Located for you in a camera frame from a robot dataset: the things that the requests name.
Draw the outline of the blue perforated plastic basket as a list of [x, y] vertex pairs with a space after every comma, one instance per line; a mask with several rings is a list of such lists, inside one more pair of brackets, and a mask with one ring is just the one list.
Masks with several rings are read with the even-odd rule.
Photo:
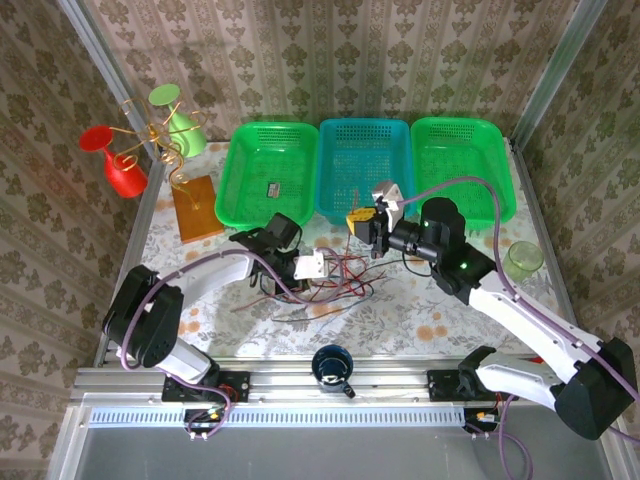
[[315, 210], [343, 225], [352, 208], [366, 206], [381, 182], [396, 183], [403, 196], [415, 194], [408, 124], [380, 118], [335, 118], [319, 129]]

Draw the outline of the green perforated plastic basket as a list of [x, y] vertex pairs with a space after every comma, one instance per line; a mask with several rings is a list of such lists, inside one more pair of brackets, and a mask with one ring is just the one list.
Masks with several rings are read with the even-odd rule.
[[[501, 131], [493, 123], [475, 118], [424, 117], [410, 128], [414, 189], [417, 194], [462, 176], [485, 180], [500, 202], [500, 220], [516, 213], [516, 196]], [[494, 225], [490, 192], [474, 182], [449, 186], [437, 193], [451, 199], [471, 230]]]

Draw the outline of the translucent green plastic cup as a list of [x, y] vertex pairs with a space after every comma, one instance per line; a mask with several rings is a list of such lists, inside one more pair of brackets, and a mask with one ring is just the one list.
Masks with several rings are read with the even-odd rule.
[[513, 243], [502, 261], [505, 274], [514, 282], [521, 283], [544, 263], [544, 255], [540, 248], [528, 241]]

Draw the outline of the green perforated basket with label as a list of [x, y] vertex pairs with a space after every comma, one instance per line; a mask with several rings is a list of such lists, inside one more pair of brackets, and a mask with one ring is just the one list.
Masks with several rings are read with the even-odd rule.
[[[275, 213], [299, 225], [314, 212], [319, 131], [300, 122], [250, 122], [232, 135], [216, 200], [227, 227], [264, 227]], [[281, 184], [268, 198], [271, 182]]]

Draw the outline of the light green plastic goblet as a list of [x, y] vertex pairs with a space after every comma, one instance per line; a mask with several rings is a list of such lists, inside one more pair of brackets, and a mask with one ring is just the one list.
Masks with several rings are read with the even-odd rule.
[[151, 105], [169, 109], [169, 116], [162, 125], [168, 128], [169, 138], [180, 147], [182, 156], [191, 158], [205, 150], [207, 139], [201, 128], [207, 116], [200, 110], [188, 112], [180, 99], [181, 89], [173, 83], [156, 87], [148, 96]]

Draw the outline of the dark blue mug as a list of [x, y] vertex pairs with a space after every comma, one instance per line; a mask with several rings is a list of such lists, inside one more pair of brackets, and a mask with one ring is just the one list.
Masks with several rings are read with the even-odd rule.
[[349, 384], [354, 361], [342, 346], [331, 344], [321, 347], [314, 354], [311, 369], [314, 378], [324, 393], [342, 393], [353, 399], [356, 393]]

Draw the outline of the red plastic goblet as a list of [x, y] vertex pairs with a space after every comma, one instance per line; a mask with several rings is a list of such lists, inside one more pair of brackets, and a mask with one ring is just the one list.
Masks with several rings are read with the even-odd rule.
[[139, 165], [138, 156], [131, 153], [115, 153], [110, 145], [114, 130], [106, 125], [87, 129], [79, 139], [79, 147], [85, 152], [104, 154], [104, 173], [108, 183], [122, 198], [141, 195], [148, 185], [147, 174]]

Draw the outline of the black connector block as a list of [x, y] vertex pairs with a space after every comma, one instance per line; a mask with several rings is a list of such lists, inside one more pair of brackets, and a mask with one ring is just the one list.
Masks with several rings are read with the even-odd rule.
[[213, 435], [226, 420], [223, 407], [208, 409], [187, 409], [183, 415], [186, 432], [193, 438], [209, 437]]
[[500, 415], [496, 409], [465, 407], [464, 429], [469, 433], [493, 433], [500, 423]]

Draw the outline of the grey metal panel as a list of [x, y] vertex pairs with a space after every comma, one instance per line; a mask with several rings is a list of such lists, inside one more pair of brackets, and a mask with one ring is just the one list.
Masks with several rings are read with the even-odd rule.
[[459, 429], [92, 429], [63, 480], [506, 480], [495, 439]]

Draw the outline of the aluminium table side rail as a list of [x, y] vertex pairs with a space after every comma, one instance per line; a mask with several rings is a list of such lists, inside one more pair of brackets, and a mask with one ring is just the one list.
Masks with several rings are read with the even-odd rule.
[[544, 257], [541, 269], [525, 281], [528, 291], [532, 291], [540, 303], [556, 311], [570, 324], [578, 322], [571, 304], [560, 267], [553, 250], [544, 218], [529, 177], [521, 150], [508, 138], [504, 139], [505, 149], [511, 162], [511, 170], [517, 179], [513, 181], [517, 194], [523, 198], [522, 205], [529, 212], [528, 223], [535, 229], [536, 241]]
[[148, 185], [143, 192], [139, 208], [133, 223], [127, 249], [122, 261], [119, 275], [115, 284], [111, 301], [115, 300], [124, 279], [129, 271], [141, 263], [142, 254], [146, 245], [148, 231], [153, 218], [153, 213], [160, 189], [164, 182], [166, 167], [160, 163], [154, 163], [149, 171]]

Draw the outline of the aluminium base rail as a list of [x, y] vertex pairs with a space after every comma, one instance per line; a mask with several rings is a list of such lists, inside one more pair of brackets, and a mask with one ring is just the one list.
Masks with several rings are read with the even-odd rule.
[[[431, 403], [427, 388], [427, 372], [455, 369], [460, 356], [372, 356], [354, 359], [354, 372], [349, 383], [356, 397], [323, 393], [311, 370], [309, 356], [262, 358], [221, 358], [221, 368], [248, 371], [249, 406], [327, 406], [373, 407], [425, 406]], [[109, 361], [100, 368], [78, 371], [71, 391], [70, 403], [90, 406], [161, 405], [165, 375], [159, 371], [126, 371]]]

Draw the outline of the aluminium frame post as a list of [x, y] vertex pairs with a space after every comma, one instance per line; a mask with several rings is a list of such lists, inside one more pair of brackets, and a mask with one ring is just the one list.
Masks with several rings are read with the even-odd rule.
[[531, 140], [607, 3], [608, 0], [579, 0], [510, 137], [519, 150]]
[[126, 100], [131, 100], [131, 103], [125, 107], [125, 115], [131, 127], [135, 131], [141, 131], [146, 126], [145, 120], [148, 117], [144, 112], [142, 100], [126, 80], [84, 1], [57, 0], [57, 2], [74, 27], [117, 104], [121, 105]]

